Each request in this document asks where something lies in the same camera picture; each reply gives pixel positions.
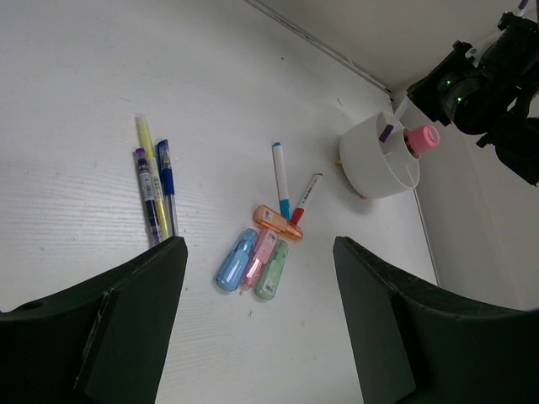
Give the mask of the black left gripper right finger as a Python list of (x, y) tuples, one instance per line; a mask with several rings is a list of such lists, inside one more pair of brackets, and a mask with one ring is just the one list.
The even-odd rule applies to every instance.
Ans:
[(537, 402), (537, 311), (444, 290), (349, 237), (333, 254), (364, 402)]

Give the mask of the blue capped white marker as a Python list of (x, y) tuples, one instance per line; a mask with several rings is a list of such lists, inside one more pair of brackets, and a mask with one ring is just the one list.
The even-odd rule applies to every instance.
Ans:
[(278, 190), (280, 213), (288, 220), (291, 219), (291, 203), (288, 194), (286, 168), (282, 144), (277, 141), (272, 145), (275, 179)]

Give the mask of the orange correction tape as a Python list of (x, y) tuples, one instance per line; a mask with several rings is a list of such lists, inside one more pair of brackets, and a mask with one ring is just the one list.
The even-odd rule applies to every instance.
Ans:
[(303, 239), (303, 231), (298, 225), (266, 205), (260, 205), (254, 210), (253, 221), (257, 226), (270, 229), (292, 241)]

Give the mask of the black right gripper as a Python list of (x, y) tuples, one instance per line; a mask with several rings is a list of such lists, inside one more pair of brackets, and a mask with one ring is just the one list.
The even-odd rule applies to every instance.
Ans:
[(471, 44), (456, 41), (432, 72), (408, 88), (409, 100), (431, 121), (458, 128), (484, 127), (478, 106), (484, 77), (467, 55), (471, 49)]

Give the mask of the green correction tape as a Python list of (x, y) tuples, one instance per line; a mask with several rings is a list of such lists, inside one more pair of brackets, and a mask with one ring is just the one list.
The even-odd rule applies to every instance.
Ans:
[(254, 293), (261, 300), (273, 300), (278, 289), (280, 278), (289, 252), (288, 243), (280, 239), (272, 252), (264, 273), (257, 283)]

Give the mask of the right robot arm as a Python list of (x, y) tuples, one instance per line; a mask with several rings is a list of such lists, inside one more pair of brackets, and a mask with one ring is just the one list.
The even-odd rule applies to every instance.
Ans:
[(493, 146), (508, 169), (536, 186), (538, 119), (530, 106), (538, 95), (538, 24), (507, 12), (498, 28), (499, 37), (483, 48), (456, 41), (407, 95), (431, 121)]

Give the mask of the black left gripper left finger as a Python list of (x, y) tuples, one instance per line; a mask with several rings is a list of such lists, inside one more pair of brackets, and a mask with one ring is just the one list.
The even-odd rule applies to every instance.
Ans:
[(187, 246), (143, 254), (1, 315), (3, 403), (153, 403), (183, 289)]

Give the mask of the purple capped white marker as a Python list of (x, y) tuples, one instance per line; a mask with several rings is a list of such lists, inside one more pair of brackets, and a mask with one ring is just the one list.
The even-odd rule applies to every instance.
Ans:
[(379, 135), (378, 140), (380, 142), (384, 143), (392, 134), (392, 131), (395, 129), (397, 123), (399, 123), (400, 119), (403, 117), (403, 114), (405, 113), (408, 104), (409, 98), (408, 96), (405, 96), (401, 103), (398, 105), (397, 109), (394, 111), (392, 118), (388, 121), (387, 125)]

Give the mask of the red capped white marker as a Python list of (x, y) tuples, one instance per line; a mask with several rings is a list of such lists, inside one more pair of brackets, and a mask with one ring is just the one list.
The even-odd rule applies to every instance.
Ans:
[(306, 189), (305, 193), (300, 198), (300, 201), (299, 201), (297, 207), (294, 209), (294, 211), (292, 213), (291, 221), (294, 224), (296, 224), (296, 225), (299, 224), (302, 216), (304, 215), (304, 213), (305, 213), (305, 211), (307, 209), (307, 206), (308, 206), (310, 200), (312, 199), (312, 196), (313, 196), (315, 190), (317, 189), (317, 186), (321, 183), (322, 178), (323, 178), (322, 173), (315, 173), (313, 175), (312, 181), (307, 186), (307, 189)]

